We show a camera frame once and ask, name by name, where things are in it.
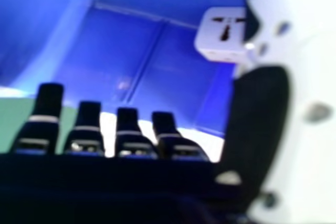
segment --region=green surface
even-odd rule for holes
[[[33,110],[34,101],[26,98],[0,99],[0,153],[8,152],[15,135]],[[65,138],[73,127],[76,115],[77,110],[63,107],[56,147],[57,154],[62,153]]]

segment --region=blue surface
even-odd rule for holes
[[[93,3],[123,12],[90,8]],[[198,54],[196,29],[187,26],[196,27],[209,7],[243,4],[0,0],[0,86],[35,93],[41,82],[58,81],[73,106],[97,100],[113,113],[118,106],[135,106],[146,120],[155,110],[171,111],[178,126],[221,135],[233,66]]]

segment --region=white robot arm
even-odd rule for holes
[[[289,75],[286,125],[261,187],[278,203],[256,199],[261,223],[336,223],[335,0],[247,0],[260,22],[247,42],[246,66],[282,66]]]

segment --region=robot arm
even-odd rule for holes
[[[262,223],[336,221],[336,5],[334,0],[247,0],[260,27],[246,41],[248,70],[280,66],[290,101],[277,154],[249,215]]]

